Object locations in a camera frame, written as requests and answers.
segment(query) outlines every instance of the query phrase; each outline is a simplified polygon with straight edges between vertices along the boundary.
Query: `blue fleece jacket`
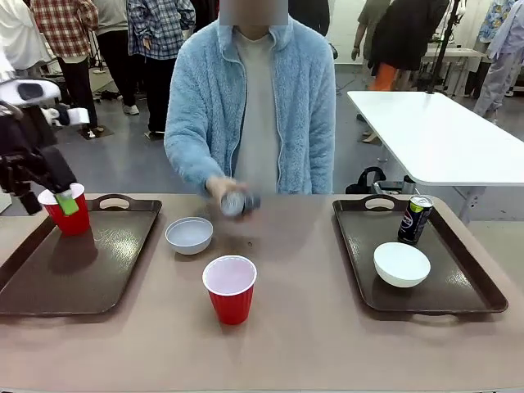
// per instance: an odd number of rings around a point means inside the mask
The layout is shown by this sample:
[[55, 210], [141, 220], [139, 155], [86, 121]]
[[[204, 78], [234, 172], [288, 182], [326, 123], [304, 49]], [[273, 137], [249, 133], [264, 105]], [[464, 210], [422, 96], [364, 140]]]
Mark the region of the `blue fleece jacket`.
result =
[[[335, 68], [325, 38], [289, 18], [271, 26], [273, 90], [280, 138], [279, 193], [332, 192]], [[246, 109], [246, 72], [233, 28], [218, 21], [178, 54], [165, 151], [182, 178], [206, 192], [211, 175], [232, 176]]]

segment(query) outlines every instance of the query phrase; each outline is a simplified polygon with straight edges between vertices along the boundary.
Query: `tray rim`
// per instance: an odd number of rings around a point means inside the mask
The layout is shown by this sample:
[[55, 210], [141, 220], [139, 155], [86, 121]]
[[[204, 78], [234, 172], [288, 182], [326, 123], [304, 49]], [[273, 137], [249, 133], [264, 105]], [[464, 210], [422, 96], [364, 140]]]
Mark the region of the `tray rim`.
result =
[[[366, 209], [365, 208], [365, 205], [366, 205], [366, 203], [368, 201], [376, 201], [376, 200], [381, 200], [381, 199], [387, 200], [387, 201], [392, 201], [394, 203], [394, 205], [395, 205], [394, 208], [393, 209], [388, 209], [388, 208], [382, 207], [382, 206], [379, 206], [379, 207], [376, 207], [376, 208], [372, 208], [372, 209]], [[490, 277], [490, 275], [484, 270], [484, 268], [482, 268], [482, 266], [481, 266], [481, 264], [479, 264], [477, 258], [475, 256], [473, 256], [472, 253], [470, 252], [470, 250], [463, 244], [463, 242], [460, 239], [460, 237], [448, 225], [448, 223], [442, 217], [442, 214], [440, 213], [440, 211], [439, 211], [437, 206], [434, 206], [429, 220], [432, 223], [434, 223], [435, 220], [439, 221], [438, 224], [444, 225], [445, 228], [449, 231], [449, 233], [458, 240], [458, 242], [460, 243], [460, 246], [463, 247], [463, 249], [469, 254], [471, 259], [477, 265], [477, 267], [480, 270], [480, 272], [484, 274], [485, 279], [487, 280], [488, 284], [490, 284], [493, 287], [493, 289], [495, 289], [498, 292], [497, 295], [501, 297], [501, 299], [503, 300], [504, 305], [502, 305], [501, 307], [499, 307], [497, 309], [487, 309], [487, 307], [486, 307], [486, 310], [478, 310], [478, 309], [476, 309], [476, 310], [467, 310], [467, 309], [439, 309], [439, 310], [436, 310], [435, 309], [435, 310], [421, 311], [421, 310], [414, 310], [414, 309], [406, 309], [406, 310], [402, 310], [402, 309], [381, 309], [379, 307], [376, 307], [373, 303], [371, 303], [369, 301], [369, 299], [367, 299], [367, 297], [364, 295], [364, 289], [363, 289], [363, 286], [362, 286], [362, 282], [360, 281], [360, 276], [358, 275], [357, 268], [355, 267], [355, 256], [353, 255], [351, 247], [348, 244], [348, 241], [346, 240], [347, 236], [346, 236], [345, 229], [341, 225], [340, 213], [342, 213], [344, 211], [404, 211], [404, 209], [405, 209], [405, 207], [407, 206], [408, 203], [409, 203], [409, 200], [402, 200], [402, 199], [395, 198], [395, 197], [390, 196], [390, 195], [371, 195], [371, 196], [365, 196], [365, 197], [363, 197], [361, 199], [358, 199], [358, 200], [337, 199], [337, 200], [333, 201], [333, 203], [332, 203], [332, 207], [333, 207], [333, 210], [335, 212], [335, 216], [337, 218], [337, 226], [338, 226], [338, 228], [340, 230], [340, 234], [343, 237], [342, 240], [344, 242], [347, 255], [348, 255], [349, 260], [351, 262], [351, 268], [353, 270], [353, 275], [355, 277], [355, 281], [356, 281], [357, 286], [359, 288], [360, 298], [366, 304], [366, 306], [368, 306], [370, 309], [373, 309], [373, 310], [375, 310], [377, 312], [381, 312], [381, 313], [390, 313], [390, 314], [423, 314], [423, 315], [472, 315], [472, 314], [474, 314], [474, 315], [484, 315], [484, 314], [500, 314], [500, 313], [503, 313], [506, 309], [508, 309], [509, 304], [508, 304], [508, 299], [506, 298], [506, 296], [502, 293], [502, 291], [499, 289], [499, 287], [493, 281], [493, 279]], [[343, 210], [342, 206], [341, 206], [342, 204], [344, 204], [344, 205], [354, 205], [354, 206], [361, 205], [361, 206], [364, 206], [364, 209], [366, 209], [366, 210]], [[435, 225], [434, 225], [434, 228], [436, 229], [436, 231], [442, 237], [443, 243], [450, 249], [450, 251], [454, 254], [454, 257], [457, 258], [457, 260], [458, 260], [459, 258], [457, 257], [455, 250], [447, 242], [445, 242], [444, 237], [443, 237], [440, 229], [438, 229]], [[458, 268], [463, 271], [462, 264], [459, 265]]]
[[[123, 208], [119, 206], [110, 206], [107, 208], [101, 208], [100, 203], [102, 201], [108, 200], [108, 199], [121, 199], [125, 200], [129, 203], [129, 207]], [[127, 276], [127, 279], [125, 280], [125, 283], [123, 285], [123, 289], [116, 299], [116, 301], [106, 309], [102, 311], [97, 312], [39, 312], [39, 313], [30, 313], [30, 312], [3, 312], [0, 310], [0, 317], [36, 317], [36, 318], [46, 318], [46, 317], [67, 317], [67, 316], [79, 316], [79, 315], [102, 315], [110, 310], [112, 310], [116, 305], [120, 303], [122, 300], [122, 297], [124, 296], [124, 293], [126, 292], [129, 280], [131, 279], [131, 276], [133, 276], [135, 267], [137, 265], [137, 262], [139, 261], [139, 258], [142, 254], [143, 247], [145, 246], [149, 236], [151, 235], [152, 229], [155, 226], [156, 219], [158, 218], [158, 214], [160, 213], [160, 210], [162, 208], [162, 201], [156, 200], [156, 199], [133, 199], [130, 196], [126, 196], [124, 194], [105, 194], [102, 196], [99, 196], [98, 198], [86, 200], [88, 205], [88, 211], [96, 211], [96, 212], [103, 212], [103, 211], [121, 211], [122, 213], [128, 212], [128, 211], [145, 211], [145, 212], [151, 212], [154, 213], [154, 215], [151, 217], [151, 223], [149, 224], [149, 230], [147, 231], [147, 235], [144, 237], [144, 240], [140, 247], [138, 248], [137, 257], [133, 263], [133, 267], [129, 270], [129, 274]], [[49, 236], [49, 234], [52, 232], [52, 230], [56, 227], [56, 224], [53, 222], [52, 218], [50, 216], [47, 216], [42, 223], [38, 225], [37, 228], [35, 228], [28, 236], [27, 238], [7, 257], [6, 261], [2, 266], [0, 266], [0, 296], [2, 296], [2, 290], [3, 288], [15, 277], [16, 273], [21, 269], [21, 267], [24, 265], [24, 263], [27, 261], [27, 259], [37, 250], [37, 248], [42, 244], [42, 242], [45, 241], [45, 239]], [[16, 270], [9, 276], [9, 278], [2, 277], [2, 273], [5, 269], [9, 269], [9, 264], [18, 263], [18, 266], [16, 266]]]

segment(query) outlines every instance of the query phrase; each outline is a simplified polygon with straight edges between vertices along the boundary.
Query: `white wall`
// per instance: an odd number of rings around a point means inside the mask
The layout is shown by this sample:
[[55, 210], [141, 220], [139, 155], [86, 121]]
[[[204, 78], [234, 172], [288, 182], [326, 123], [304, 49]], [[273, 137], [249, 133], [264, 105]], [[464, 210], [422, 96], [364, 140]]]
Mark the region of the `white wall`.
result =
[[[468, 9], [460, 25], [455, 27], [456, 43], [473, 47], [478, 31], [493, 0], [468, 0]], [[332, 21], [327, 38], [337, 48], [338, 64], [362, 64], [362, 57], [351, 60], [360, 11], [365, 0], [330, 0]]]

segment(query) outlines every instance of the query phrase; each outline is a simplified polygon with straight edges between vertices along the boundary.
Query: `soda can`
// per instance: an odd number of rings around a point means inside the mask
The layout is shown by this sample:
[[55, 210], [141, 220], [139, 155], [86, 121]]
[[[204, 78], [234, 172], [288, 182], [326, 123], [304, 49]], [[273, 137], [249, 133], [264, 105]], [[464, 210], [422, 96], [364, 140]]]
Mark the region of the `soda can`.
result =
[[260, 208], [260, 197], [250, 192], [228, 192], [220, 202], [222, 214], [236, 218]]
[[399, 240], [411, 245], [417, 244], [432, 210], [433, 201], [427, 196], [412, 196], [400, 223]]

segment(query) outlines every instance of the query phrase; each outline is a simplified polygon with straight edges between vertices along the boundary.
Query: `orange pants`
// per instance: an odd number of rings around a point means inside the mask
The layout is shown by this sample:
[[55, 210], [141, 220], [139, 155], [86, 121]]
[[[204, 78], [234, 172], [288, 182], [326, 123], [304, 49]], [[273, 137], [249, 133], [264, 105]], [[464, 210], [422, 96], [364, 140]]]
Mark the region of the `orange pants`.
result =
[[378, 68], [378, 74], [373, 82], [371, 88], [374, 92], [390, 92], [393, 89], [397, 69], [386, 64], [381, 63]]

